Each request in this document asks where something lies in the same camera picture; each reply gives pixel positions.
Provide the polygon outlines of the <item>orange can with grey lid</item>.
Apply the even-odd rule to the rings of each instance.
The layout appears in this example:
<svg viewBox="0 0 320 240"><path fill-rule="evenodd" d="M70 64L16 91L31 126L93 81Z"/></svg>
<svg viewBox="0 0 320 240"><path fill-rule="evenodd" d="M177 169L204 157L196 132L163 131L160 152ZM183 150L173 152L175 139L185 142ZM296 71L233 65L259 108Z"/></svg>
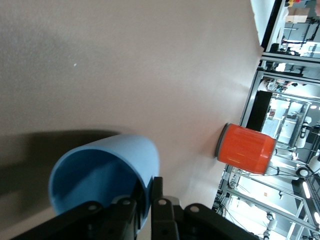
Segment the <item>orange can with grey lid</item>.
<svg viewBox="0 0 320 240"><path fill-rule="evenodd" d="M227 123L217 141L214 156L232 167L264 175L275 145L276 140L269 135Z"/></svg>

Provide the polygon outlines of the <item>brown table mat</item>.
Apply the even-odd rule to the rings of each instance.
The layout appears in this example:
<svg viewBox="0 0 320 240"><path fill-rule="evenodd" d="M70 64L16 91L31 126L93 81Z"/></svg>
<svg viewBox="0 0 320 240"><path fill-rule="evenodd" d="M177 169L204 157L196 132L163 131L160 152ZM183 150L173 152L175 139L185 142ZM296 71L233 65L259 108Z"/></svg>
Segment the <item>brown table mat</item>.
<svg viewBox="0 0 320 240"><path fill-rule="evenodd" d="M151 139L164 193L212 207L262 55L251 0L0 0L0 240L51 219L67 151Z"/></svg>

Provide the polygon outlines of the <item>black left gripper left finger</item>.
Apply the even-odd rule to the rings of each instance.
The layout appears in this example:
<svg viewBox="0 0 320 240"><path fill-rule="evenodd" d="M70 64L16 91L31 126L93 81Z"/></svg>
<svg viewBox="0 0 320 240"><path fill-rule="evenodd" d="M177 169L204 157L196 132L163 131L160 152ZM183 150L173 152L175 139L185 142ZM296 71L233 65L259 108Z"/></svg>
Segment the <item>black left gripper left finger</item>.
<svg viewBox="0 0 320 240"><path fill-rule="evenodd" d="M84 202L14 240L136 240L146 205L143 186L136 183L129 195L118 195L108 207Z"/></svg>

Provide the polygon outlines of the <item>cardboard box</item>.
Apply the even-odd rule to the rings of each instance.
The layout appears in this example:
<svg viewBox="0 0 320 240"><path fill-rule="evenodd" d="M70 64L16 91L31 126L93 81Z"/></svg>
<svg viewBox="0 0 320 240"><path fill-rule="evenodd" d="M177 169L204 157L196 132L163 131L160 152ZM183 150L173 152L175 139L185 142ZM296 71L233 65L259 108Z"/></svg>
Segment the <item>cardboard box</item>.
<svg viewBox="0 0 320 240"><path fill-rule="evenodd" d="M285 18L286 23L298 24L307 21L310 8L288 8L288 14Z"/></svg>

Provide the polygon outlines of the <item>aluminium profile frame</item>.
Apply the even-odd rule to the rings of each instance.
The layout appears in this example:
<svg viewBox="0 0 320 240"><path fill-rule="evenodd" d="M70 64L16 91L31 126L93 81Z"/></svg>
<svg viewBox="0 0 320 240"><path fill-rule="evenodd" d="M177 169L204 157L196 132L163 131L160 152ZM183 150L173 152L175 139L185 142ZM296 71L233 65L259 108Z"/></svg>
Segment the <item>aluminium profile frame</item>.
<svg viewBox="0 0 320 240"><path fill-rule="evenodd" d="M262 58L241 125L276 140L262 174L226 166L214 209L258 240L320 240L320 16L316 0L267 0ZM286 23L288 8L310 8Z"/></svg>

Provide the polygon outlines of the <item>light blue cup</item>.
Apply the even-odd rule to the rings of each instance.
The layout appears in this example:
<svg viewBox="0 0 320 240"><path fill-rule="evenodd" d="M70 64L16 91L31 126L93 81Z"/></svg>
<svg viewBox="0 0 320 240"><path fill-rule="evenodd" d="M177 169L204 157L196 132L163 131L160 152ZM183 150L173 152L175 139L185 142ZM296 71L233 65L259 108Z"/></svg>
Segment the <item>light blue cup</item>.
<svg viewBox="0 0 320 240"><path fill-rule="evenodd" d="M135 134L103 138L69 150L56 162L48 182L50 204L57 215L88 201L107 208L115 198L129 196L139 183L144 226L152 181L159 172L158 150L149 138Z"/></svg>

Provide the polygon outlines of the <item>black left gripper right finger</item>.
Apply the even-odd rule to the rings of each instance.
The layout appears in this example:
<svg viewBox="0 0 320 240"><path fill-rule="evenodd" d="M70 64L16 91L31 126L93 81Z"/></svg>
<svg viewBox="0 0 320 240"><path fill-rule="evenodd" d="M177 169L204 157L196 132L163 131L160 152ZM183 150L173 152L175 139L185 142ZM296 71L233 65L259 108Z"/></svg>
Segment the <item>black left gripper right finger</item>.
<svg viewBox="0 0 320 240"><path fill-rule="evenodd" d="M182 208L176 197L163 194L163 178L155 177L151 192L151 240L258 240L200 203Z"/></svg>

